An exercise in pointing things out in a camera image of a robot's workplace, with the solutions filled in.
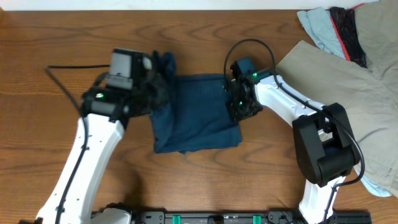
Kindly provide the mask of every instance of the white background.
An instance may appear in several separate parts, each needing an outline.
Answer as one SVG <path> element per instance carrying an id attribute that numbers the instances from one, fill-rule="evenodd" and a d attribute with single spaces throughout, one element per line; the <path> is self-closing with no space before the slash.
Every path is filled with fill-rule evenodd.
<path id="1" fill-rule="evenodd" d="M 5 11 L 329 9 L 373 1 L 377 0 L 0 0 L 0 6 Z"/>

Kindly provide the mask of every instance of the wire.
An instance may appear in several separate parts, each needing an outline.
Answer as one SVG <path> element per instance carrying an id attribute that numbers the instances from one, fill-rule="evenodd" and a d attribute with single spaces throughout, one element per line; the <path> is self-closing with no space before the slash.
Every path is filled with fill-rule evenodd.
<path id="1" fill-rule="evenodd" d="M 83 114 L 80 110 L 80 107 L 76 101 L 76 99 L 74 99 L 74 97 L 72 96 L 72 94 L 64 87 L 64 85 L 62 85 L 62 83 L 58 80 L 58 78 L 55 77 L 55 75 L 51 72 L 51 68 L 56 68 L 56 69 L 81 69 L 81 68 L 106 68 L 109 67 L 109 65 L 87 65 L 87 66 L 61 66 L 61 65 L 49 65 L 45 68 L 45 72 L 46 74 L 61 88 L 61 90 L 64 92 L 64 94 L 66 94 L 66 96 L 69 98 L 69 100 L 72 102 L 73 106 L 75 107 L 75 109 L 77 110 L 77 112 L 79 113 L 81 120 L 83 121 L 83 127 L 85 130 L 85 138 L 84 138 L 84 142 L 83 145 L 81 146 L 81 152 L 80 155 L 76 161 L 76 164 L 72 170 L 72 173 L 70 174 L 70 177 L 68 179 L 68 182 L 65 186 L 65 189 L 63 190 L 62 196 L 61 196 L 61 200 L 60 203 L 57 207 L 57 216 L 55 217 L 55 224 L 59 224 L 60 223 L 60 219 L 61 219 L 61 214 L 63 212 L 63 204 L 66 201 L 66 197 L 69 191 L 69 188 L 72 184 L 73 178 L 75 177 L 75 174 L 77 172 L 77 169 L 79 168 L 80 162 L 83 159 L 83 155 L 86 151 L 87 148 L 87 142 L 88 142 L 88 124 L 86 119 L 83 117 Z"/>
<path id="2" fill-rule="evenodd" d="M 358 152 L 359 152 L 359 160 L 360 160 L 360 162 L 361 162 L 361 171 L 359 172 L 359 175 L 357 176 L 357 178 L 355 178 L 354 180 L 351 180 L 351 181 L 347 181 L 347 182 L 335 184 L 335 185 L 331 188 L 332 191 L 331 191 L 330 198 L 329 198 L 329 201 L 328 201 L 327 206 L 326 206 L 325 215 L 324 215 L 324 217 L 323 217 L 323 223 L 325 224 L 325 223 L 326 223 L 327 216 L 328 216 L 328 211 L 329 211 L 329 208 L 330 208 L 330 205 L 331 205 L 331 201 L 333 200 L 333 196 L 334 196 L 335 192 L 337 191 L 337 188 L 338 188 L 338 187 L 341 187 L 341 186 L 346 186 L 346 185 L 355 184 L 355 183 L 357 183 L 358 181 L 360 181 L 360 180 L 362 179 L 362 177 L 363 177 L 363 175 L 364 175 L 364 173 L 365 173 L 365 160 L 364 160 L 364 157 L 363 157 L 362 150 L 361 150 L 359 144 L 355 141 L 355 138 L 353 137 L 353 135 L 349 133 L 349 131 L 347 130 L 347 128 L 346 128 L 339 120 L 333 118 L 332 116 L 328 115 L 328 114 L 325 113 L 324 111 L 322 111 L 322 110 L 320 110 L 320 109 L 318 109 L 318 108 L 312 106 L 309 102 L 306 102 L 306 101 L 301 100 L 299 97 L 295 96 L 293 93 L 291 93 L 291 92 L 289 92 L 288 90 L 286 90 L 286 89 L 283 87 L 283 85 L 282 85 L 283 83 L 279 83 L 279 81 L 278 81 L 278 79 L 277 79 L 277 74 L 276 74 L 276 62 L 275 62 L 274 53 L 272 52 L 271 48 L 270 48 L 266 43 L 264 43 L 263 41 L 258 40 L 258 39 L 243 39 L 243 40 L 240 40 L 238 43 L 236 43 L 235 45 L 233 45 L 233 46 L 231 47 L 231 50 L 229 50 L 229 52 L 228 52 L 228 54 L 227 54 L 227 56 L 226 56 L 226 58 L 225 58 L 225 61 L 224 61 L 224 78 L 226 79 L 226 81 L 227 81 L 226 64 L 227 64 L 228 58 L 229 58 L 229 56 L 231 55 L 232 51 L 233 51 L 238 45 L 242 44 L 243 42 L 257 42 L 257 43 L 263 45 L 265 48 L 267 48 L 268 51 L 269 51 L 269 53 L 270 53 L 270 55 L 271 55 L 272 63 L 273 63 L 273 66 L 274 66 L 273 76 L 274 76 L 274 80 L 275 80 L 275 83 L 276 83 L 276 85 L 278 86 L 278 88 L 280 88 L 281 90 L 283 90 L 286 94 L 288 94 L 288 95 L 289 95 L 290 97 L 292 97 L 293 99 L 297 100 L 299 103 L 301 103 L 301 104 L 303 104 L 304 106 L 306 106 L 306 107 L 308 107 L 308 108 L 310 108 L 310 109 L 316 111 L 317 113 L 322 114 L 324 117 L 328 118 L 329 121 L 335 123 L 335 124 L 336 124 L 339 128 L 341 128 L 341 129 L 343 130 L 343 132 L 349 137 L 349 139 L 351 140 L 351 142 L 354 144 L 355 148 L 356 148 L 356 149 L 358 150 Z"/>

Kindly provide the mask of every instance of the wooden table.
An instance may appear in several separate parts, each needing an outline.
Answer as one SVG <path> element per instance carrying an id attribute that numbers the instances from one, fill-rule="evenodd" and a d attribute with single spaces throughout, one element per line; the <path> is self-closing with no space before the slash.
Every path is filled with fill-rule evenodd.
<path id="1" fill-rule="evenodd" d="M 303 39 L 295 11 L 7 12 L 0 24 L 0 223 L 33 220 L 55 187 L 70 152 L 78 114 L 45 75 L 46 65 L 109 63 L 114 47 L 171 51 L 179 74 L 221 73 L 229 48 L 243 38 L 271 45 L 280 61 Z M 246 44 L 270 66 L 266 50 Z M 77 97 L 97 70 L 56 71 Z M 99 188 L 95 209 L 125 201 L 169 211 L 295 208 L 305 180 L 291 128 L 265 109 L 240 123 L 231 149 L 154 154 L 148 117 L 130 121 Z M 375 223 L 398 222 L 398 199 L 377 198 L 361 184 L 340 189 L 337 210 L 369 210 Z"/>

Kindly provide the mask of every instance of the dark blue fabric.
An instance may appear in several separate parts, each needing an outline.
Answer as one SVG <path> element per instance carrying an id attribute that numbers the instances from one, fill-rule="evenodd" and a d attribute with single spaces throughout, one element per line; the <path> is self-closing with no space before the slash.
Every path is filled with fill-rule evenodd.
<path id="1" fill-rule="evenodd" d="M 225 106 L 230 96 L 222 74 L 176 76 L 173 54 L 154 52 L 154 59 L 171 95 L 170 103 L 150 116 L 156 153 L 222 149 L 242 142 Z"/>

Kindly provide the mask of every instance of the red trim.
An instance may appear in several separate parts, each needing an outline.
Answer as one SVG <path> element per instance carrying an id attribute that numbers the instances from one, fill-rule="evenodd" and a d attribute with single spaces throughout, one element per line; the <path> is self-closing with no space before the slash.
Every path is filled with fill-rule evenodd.
<path id="1" fill-rule="evenodd" d="M 354 6 L 353 9 L 355 10 L 357 7 L 363 6 L 363 5 L 365 5 L 365 3 L 362 3 L 362 4 L 359 4 L 359 5 L 357 5 L 357 6 Z"/>
<path id="2" fill-rule="evenodd" d="M 341 45 L 341 48 L 343 49 L 343 53 L 344 53 L 344 56 L 346 57 L 346 60 L 351 61 L 351 59 L 349 59 L 349 55 L 348 55 L 347 49 L 346 49 L 346 47 L 344 46 L 344 43 L 343 43 L 343 41 L 341 40 L 341 37 L 340 37 L 340 35 L 339 35 L 338 31 L 337 31 L 337 27 L 336 27 L 336 25 L 335 25 L 335 22 L 333 21 L 333 18 L 330 17 L 330 20 L 331 20 L 331 23 L 333 24 L 333 28 L 335 29 L 335 32 L 336 32 L 336 35 L 337 35 L 337 39 L 338 39 L 338 41 L 340 42 L 340 45 Z"/>

